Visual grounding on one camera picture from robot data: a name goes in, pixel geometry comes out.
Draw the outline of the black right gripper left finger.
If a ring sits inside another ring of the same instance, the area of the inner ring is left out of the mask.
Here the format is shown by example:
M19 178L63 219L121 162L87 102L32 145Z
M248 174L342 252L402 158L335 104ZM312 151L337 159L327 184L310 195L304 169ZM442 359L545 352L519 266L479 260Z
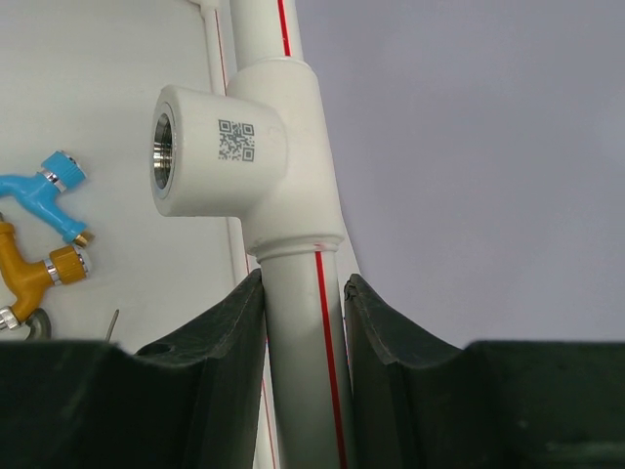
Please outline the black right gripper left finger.
M266 353L265 290L259 269L221 302L136 355L190 374L182 466L251 468Z

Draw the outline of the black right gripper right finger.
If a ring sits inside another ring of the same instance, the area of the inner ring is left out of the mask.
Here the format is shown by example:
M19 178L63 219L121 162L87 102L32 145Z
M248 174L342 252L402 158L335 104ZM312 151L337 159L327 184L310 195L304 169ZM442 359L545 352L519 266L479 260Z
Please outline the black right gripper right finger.
M363 468L464 468L461 351L391 307L360 275L345 287L354 425Z

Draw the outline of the white PVC pipe frame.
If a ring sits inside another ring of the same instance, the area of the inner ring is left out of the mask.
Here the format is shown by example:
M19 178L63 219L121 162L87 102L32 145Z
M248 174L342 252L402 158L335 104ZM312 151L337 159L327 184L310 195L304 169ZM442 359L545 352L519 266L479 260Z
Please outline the white PVC pipe frame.
M166 217L229 217L262 272L279 461L354 468L352 391L335 255L345 237L317 77L291 1L202 1L210 88L164 87L150 184Z

